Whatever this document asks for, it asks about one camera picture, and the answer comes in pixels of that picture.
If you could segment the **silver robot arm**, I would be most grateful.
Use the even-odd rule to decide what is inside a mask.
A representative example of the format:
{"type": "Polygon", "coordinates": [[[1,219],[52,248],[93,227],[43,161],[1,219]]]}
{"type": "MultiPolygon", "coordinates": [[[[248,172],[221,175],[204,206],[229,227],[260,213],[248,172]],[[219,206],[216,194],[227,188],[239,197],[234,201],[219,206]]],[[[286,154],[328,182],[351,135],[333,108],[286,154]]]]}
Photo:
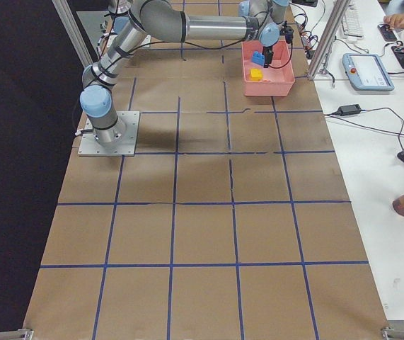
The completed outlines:
{"type": "Polygon", "coordinates": [[[146,36],[159,43],[257,40],[268,48],[280,38],[288,5],[288,1],[242,1],[237,16],[190,16],[174,9],[169,1],[133,1],[127,23],[108,51],[82,74],[79,100],[95,142],[111,147],[126,137],[127,124],[115,110],[112,88],[124,61],[144,46],[146,36]]]}

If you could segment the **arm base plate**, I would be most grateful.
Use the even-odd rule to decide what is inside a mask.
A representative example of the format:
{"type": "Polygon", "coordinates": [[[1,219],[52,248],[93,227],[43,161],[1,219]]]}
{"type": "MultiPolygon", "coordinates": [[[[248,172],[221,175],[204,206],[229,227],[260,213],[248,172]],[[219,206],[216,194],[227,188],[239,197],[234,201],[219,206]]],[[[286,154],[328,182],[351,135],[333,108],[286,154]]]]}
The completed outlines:
{"type": "Polygon", "coordinates": [[[79,144],[82,157],[133,157],[137,145],[139,111],[118,111],[117,123],[107,130],[95,129],[89,119],[79,144]]]}

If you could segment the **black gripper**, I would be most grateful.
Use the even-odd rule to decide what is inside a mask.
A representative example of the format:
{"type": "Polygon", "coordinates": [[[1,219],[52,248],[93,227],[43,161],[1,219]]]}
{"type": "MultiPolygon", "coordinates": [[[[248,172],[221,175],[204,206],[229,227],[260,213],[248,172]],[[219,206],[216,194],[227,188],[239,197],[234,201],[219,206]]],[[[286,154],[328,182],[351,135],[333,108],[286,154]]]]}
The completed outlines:
{"type": "Polygon", "coordinates": [[[263,46],[262,54],[264,57],[264,68],[268,68],[272,64],[273,60],[273,46],[279,41],[279,38],[283,36],[287,44],[293,43],[294,30],[286,21],[281,23],[268,23],[261,31],[261,44],[263,46]]]}

